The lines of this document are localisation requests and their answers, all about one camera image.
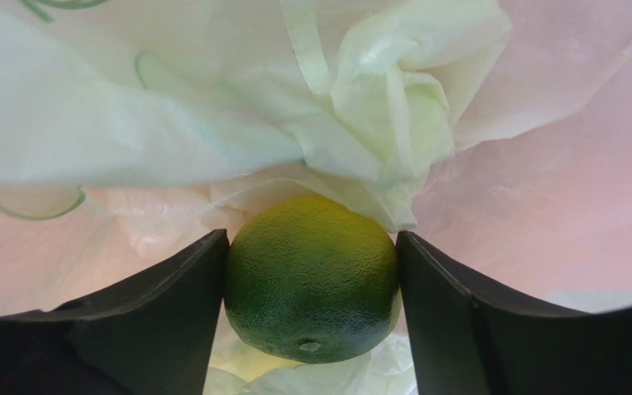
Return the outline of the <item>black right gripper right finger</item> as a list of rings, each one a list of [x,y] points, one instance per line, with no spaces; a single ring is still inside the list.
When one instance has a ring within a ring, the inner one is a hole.
[[[421,394],[632,394],[632,307],[590,314],[540,300],[397,237]]]

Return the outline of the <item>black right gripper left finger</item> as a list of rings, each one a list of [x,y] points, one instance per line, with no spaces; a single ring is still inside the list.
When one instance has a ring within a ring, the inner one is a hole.
[[[0,317],[0,394],[199,394],[224,288],[225,230],[54,310]]]

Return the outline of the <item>green fake lime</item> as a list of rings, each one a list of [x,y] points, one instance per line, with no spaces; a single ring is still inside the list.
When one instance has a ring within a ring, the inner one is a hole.
[[[394,242],[376,221],[325,197],[283,202],[234,237],[224,306],[239,338],[269,355],[307,364],[361,356],[401,312]]]

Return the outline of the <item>pale green plastic bag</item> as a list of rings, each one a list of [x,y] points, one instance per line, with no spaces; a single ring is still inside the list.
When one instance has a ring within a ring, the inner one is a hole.
[[[632,1],[0,1],[0,317],[318,193],[524,294],[632,307]],[[221,308],[199,394],[421,394]]]

